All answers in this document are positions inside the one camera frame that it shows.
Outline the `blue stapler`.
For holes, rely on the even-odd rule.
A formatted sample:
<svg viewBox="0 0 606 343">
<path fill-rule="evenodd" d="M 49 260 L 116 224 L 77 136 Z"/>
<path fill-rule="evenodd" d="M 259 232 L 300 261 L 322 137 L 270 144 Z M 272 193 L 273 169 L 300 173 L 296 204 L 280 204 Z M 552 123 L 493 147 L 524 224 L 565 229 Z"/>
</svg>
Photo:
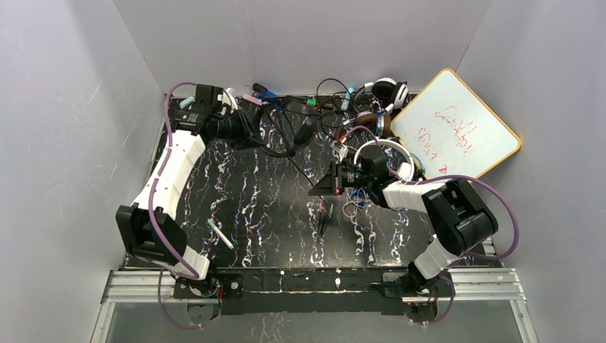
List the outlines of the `blue stapler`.
<svg viewBox="0 0 606 343">
<path fill-rule="evenodd" d="M 268 90 L 267 87 L 259 83 L 253 83 L 252 91 L 255 98 L 260 99 L 262 102 L 269 103 L 279 110 L 283 110 L 283 106 L 281 105 L 283 98 Z"/>
</svg>

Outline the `white headphones with blue cable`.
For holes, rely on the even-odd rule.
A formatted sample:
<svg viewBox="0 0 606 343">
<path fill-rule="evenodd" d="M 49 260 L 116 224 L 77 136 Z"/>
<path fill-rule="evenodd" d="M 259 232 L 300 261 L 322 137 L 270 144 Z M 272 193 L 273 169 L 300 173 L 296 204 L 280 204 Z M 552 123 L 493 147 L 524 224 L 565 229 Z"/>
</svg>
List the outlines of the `white headphones with blue cable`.
<svg viewBox="0 0 606 343">
<path fill-rule="evenodd" d="M 426 189 L 415 176 L 412 155 L 390 139 L 362 144 L 343 161 L 343 185 L 358 189 L 365 199 L 395 212 L 427 213 L 422 195 Z"/>
</svg>

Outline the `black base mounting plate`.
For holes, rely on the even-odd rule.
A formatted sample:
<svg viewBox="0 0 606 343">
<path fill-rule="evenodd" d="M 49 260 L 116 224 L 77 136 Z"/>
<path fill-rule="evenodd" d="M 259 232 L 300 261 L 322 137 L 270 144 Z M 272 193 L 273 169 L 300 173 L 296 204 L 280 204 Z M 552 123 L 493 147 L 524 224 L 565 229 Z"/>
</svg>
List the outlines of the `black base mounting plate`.
<svg viewBox="0 0 606 343">
<path fill-rule="evenodd" d="M 449 274 L 417 282 L 405 267 L 220 267 L 176 281 L 173 297 L 215 301 L 224 315 L 270 312 L 437 314 L 453 295 Z"/>
</svg>

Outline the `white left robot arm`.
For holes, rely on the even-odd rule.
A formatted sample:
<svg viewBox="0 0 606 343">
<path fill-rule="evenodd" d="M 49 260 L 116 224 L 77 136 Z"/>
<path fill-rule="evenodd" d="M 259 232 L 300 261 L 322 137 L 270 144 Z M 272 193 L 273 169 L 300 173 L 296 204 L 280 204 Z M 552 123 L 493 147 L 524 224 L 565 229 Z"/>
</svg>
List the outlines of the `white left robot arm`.
<svg viewBox="0 0 606 343">
<path fill-rule="evenodd" d="M 233 149 L 262 146 L 262 139 L 234 97 L 231 88 L 195 84 L 193 100 L 170 113 L 172 93 L 164 101 L 167 141 L 144 188 L 130 205 L 116 211 L 116 223 L 127 254 L 167 268 L 172 274 L 203 280 L 209 259 L 187 244 L 176 222 L 186 182 L 214 139 Z"/>
</svg>

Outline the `brown headphones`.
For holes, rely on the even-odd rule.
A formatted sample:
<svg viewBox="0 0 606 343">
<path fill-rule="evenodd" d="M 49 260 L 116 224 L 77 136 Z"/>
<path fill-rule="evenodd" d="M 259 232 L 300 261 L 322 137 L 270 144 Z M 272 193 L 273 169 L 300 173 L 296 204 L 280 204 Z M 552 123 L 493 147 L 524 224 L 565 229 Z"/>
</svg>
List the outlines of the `brown headphones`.
<svg viewBox="0 0 606 343">
<path fill-rule="evenodd" d="M 345 129 L 348 124 L 355 126 L 365 126 L 378 138 L 389 138 L 391 135 L 392 118 L 389 114 L 375 114 L 370 111 L 363 111 L 357 114 L 353 119 L 345 120 L 335 133 L 335 140 L 341 139 L 346 133 Z"/>
</svg>

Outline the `aluminium frame rail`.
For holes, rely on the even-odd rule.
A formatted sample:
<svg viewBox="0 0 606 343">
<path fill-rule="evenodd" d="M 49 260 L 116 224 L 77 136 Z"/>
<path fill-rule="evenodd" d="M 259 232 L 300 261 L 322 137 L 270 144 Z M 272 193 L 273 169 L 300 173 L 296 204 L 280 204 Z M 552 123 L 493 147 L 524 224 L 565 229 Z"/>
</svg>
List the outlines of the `aluminium frame rail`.
<svg viewBox="0 0 606 343">
<path fill-rule="evenodd" d="M 522 284 L 514 269 L 455 268 L 449 271 L 456 300 L 512 300 L 525 301 Z M 157 295 L 168 302 L 176 281 L 158 271 L 111 272 L 101 302 L 147 303 L 155 302 Z"/>
</svg>

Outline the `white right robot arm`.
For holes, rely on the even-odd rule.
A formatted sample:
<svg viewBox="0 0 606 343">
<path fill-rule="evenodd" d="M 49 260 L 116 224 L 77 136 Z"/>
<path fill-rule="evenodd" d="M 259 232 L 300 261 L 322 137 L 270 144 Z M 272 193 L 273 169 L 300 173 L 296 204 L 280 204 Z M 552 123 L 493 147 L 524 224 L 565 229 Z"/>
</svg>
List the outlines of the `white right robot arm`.
<svg viewBox="0 0 606 343">
<path fill-rule="evenodd" d="M 370 145 L 360 154 L 360 161 L 332 161 L 308 194 L 340 195 L 346 188 L 358 188 L 385 209 L 425 213 L 436 237 L 407 266 L 403 280 L 412 286 L 435 280 L 451 263 L 497 232 L 494 214 L 469 182 L 406 181 L 388 166 L 381 148 Z"/>
</svg>

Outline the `black headphones with cable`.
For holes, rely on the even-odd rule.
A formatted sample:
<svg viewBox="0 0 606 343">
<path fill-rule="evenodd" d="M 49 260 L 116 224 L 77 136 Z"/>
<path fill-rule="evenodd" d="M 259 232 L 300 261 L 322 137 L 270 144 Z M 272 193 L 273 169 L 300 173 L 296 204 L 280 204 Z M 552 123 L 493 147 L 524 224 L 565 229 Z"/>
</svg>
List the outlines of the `black headphones with cable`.
<svg viewBox="0 0 606 343">
<path fill-rule="evenodd" d="M 253 116 L 255 129 L 261 129 L 262 122 L 266 120 L 279 135 L 280 148 L 275 149 L 271 142 L 263 143 L 261 150 L 264 154 L 291 162 L 311 187 L 317 183 L 311 180 L 294 158 L 316 138 L 319 132 L 318 119 L 319 115 L 312 106 L 292 96 L 276 97 L 263 102 Z"/>
</svg>

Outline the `black and white headphones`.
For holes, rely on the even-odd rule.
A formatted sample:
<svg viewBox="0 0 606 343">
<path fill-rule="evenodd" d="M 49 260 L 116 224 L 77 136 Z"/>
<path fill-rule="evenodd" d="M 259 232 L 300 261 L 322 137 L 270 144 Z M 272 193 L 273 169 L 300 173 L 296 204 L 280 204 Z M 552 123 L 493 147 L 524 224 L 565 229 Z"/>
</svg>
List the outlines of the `black and white headphones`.
<svg viewBox="0 0 606 343">
<path fill-rule="evenodd" d="M 361 85 L 354 94 L 370 93 L 383 104 L 392 105 L 393 109 L 403 109 L 409 103 L 409 87 L 407 81 L 395 81 L 391 78 L 381 78 L 374 82 Z"/>
</svg>

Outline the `white marker pen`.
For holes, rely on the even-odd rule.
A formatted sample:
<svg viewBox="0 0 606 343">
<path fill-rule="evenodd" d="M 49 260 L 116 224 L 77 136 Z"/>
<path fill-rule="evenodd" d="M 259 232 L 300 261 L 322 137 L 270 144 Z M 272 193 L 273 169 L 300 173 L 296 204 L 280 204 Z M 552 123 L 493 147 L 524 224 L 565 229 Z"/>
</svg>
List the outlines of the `white marker pen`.
<svg viewBox="0 0 606 343">
<path fill-rule="evenodd" d="M 214 223 L 212 219 L 207 220 L 209 227 L 216 233 L 216 235 L 225 243 L 230 250 L 234 250 L 235 246 L 233 242 L 223 233 L 223 231 Z"/>
</svg>

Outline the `whiteboard with orange frame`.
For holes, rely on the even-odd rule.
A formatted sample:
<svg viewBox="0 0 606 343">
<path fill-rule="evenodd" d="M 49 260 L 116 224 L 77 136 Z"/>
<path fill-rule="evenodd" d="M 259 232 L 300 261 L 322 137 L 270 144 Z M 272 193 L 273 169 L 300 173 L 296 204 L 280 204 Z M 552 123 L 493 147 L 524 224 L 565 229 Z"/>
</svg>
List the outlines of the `whiteboard with orange frame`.
<svg viewBox="0 0 606 343">
<path fill-rule="evenodd" d="M 517 152 L 521 138 L 451 69 L 443 69 L 392 120 L 428 179 L 480 178 Z"/>
</svg>

